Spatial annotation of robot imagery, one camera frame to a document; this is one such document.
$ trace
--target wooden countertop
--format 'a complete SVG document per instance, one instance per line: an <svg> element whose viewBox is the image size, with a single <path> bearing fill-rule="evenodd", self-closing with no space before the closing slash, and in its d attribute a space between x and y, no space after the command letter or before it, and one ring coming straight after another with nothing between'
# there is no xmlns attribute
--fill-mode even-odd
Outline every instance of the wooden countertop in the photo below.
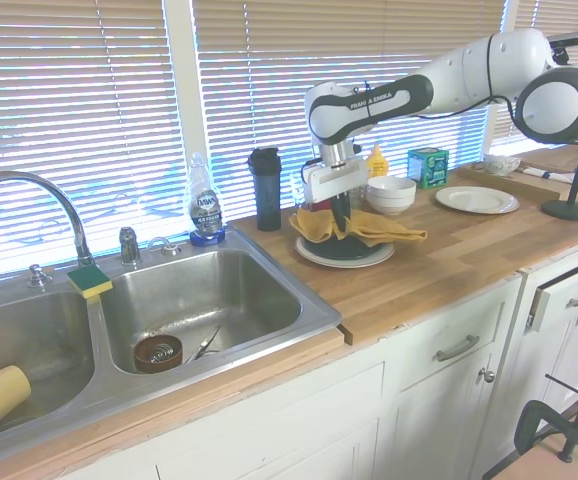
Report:
<svg viewBox="0 0 578 480"><path fill-rule="evenodd" d="M0 462L0 480L62 477L311 371L333 361L336 355L343 356L348 349L339 330L321 333L16 453Z"/></svg>
<svg viewBox="0 0 578 480"><path fill-rule="evenodd" d="M571 166L576 149L541 151L529 157L538 163ZM450 184L470 182L454 177ZM484 216L441 207L433 201L435 193L419 191L415 204L399 217L407 227L427 230L429 239L418 247L399 249L381 265L359 270L335 270L302 259L294 251L296 234L286 221L289 212L278 232L259 232L253 218L234 225L342 313L342 330L349 343L375 339L420 314L578 244L578 223L548 217L522 198L516 212ZM0 479L57 478L351 351L338 330L325 332L14 454L0 462Z"/></svg>
<svg viewBox="0 0 578 480"><path fill-rule="evenodd" d="M523 158L545 165L573 167L577 147L539 150ZM476 185L450 176L449 186ZM578 222L549 217L535 202L518 197L520 208L507 215L478 215L445 208L437 190L418 190L415 203L398 221L429 232L415 247L401 247L386 262L340 270L303 259L294 249L289 226L293 209L283 211L282 229L261 232L255 217L233 222L298 279L333 305L343 317L347 343L383 334L447 305L518 269L578 244Z"/></svg>

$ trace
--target white wall trim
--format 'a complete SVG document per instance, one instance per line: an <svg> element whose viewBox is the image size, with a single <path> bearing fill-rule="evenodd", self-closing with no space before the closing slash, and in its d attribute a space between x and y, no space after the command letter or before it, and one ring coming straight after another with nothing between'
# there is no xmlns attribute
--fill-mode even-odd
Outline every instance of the white wall trim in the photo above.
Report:
<svg viewBox="0 0 578 480"><path fill-rule="evenodd" d="M187 161L192 153L207 158L205 121L200 92L191 0L163 0L178 111Z"/></svg>

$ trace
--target faucet handle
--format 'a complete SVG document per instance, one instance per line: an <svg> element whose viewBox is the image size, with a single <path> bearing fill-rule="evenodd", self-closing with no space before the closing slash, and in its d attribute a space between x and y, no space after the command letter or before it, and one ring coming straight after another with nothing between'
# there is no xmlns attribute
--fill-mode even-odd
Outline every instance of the faucet handle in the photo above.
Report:
<svg viewBox="0 0 578 480"><path fill-rule="evenodd" d="M136 265L140 262L140 249L136 232L131 227L120 229L120 259L123 265Z"/></svg>
<svg viewBox="0 0 578 480"><path fill-rule="evenodd" d="M27 287L29 288L42 288L49 284L53 279L42 272L42 268L37 263L29 266L29 280L27 281Z"/></svg>
<svg viewBox="0 0 578 480"><path fill-rule="evenodd" d="M156 243L162 242L162 248L160 249L160 253L162 253L165 257L173 257L174 255L178 254L178 247L173 245L166 237L155 237L149 242L149 246L147 247L149 250L154 246Z"/></svg>

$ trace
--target lamp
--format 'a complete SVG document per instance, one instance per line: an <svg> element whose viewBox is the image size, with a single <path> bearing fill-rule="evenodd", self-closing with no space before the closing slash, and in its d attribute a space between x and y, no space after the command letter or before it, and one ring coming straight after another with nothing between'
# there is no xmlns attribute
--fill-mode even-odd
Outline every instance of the lamp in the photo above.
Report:
<svg viewBox="0 0 578 480"><path fill-rule="evenodd" d="M578 68L552 69L520 93L516 127L540 143L578 144ZM549 200L541 210L552 217L578 221L578 166L567 200Z"/></svg>

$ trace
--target window blinds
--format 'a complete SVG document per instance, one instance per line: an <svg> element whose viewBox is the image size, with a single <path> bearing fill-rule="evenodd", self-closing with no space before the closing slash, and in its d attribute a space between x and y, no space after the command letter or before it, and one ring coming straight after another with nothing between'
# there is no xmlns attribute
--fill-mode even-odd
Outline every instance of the window blinds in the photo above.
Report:
<svg viewBox="0 0 578 480"><path fill-rule="evenodd" d="M502 0L194 0L208 152L226 216L255 211L245 162L280 148L282 204L314 157L303 98L318 83L364 88L413 72L436 56L500 29ZM384 122L356 139L374 142L404 175L407 150L450 150L451 165L482 148L484 109L443 120Z"/></svg>
<svg viewBox="0 0 578 480"><path fill-rule="evenodd" d="M0 1L0 170L56 183L92 250L182 230L185 163L161 0ZM0 184L0 272L73 258L55 200Z"/></svg>
<svg viewBox="0 0 578 480"><path fill-rule="evenodd" d="M545 35L578 31L578 1L519 0L515 28L534 27ZM569 63L578 66L578 46L567 49ZM506 106L499 106L492 150L523 151L533 146L544 147L527 139L514 128Z"/></svg>

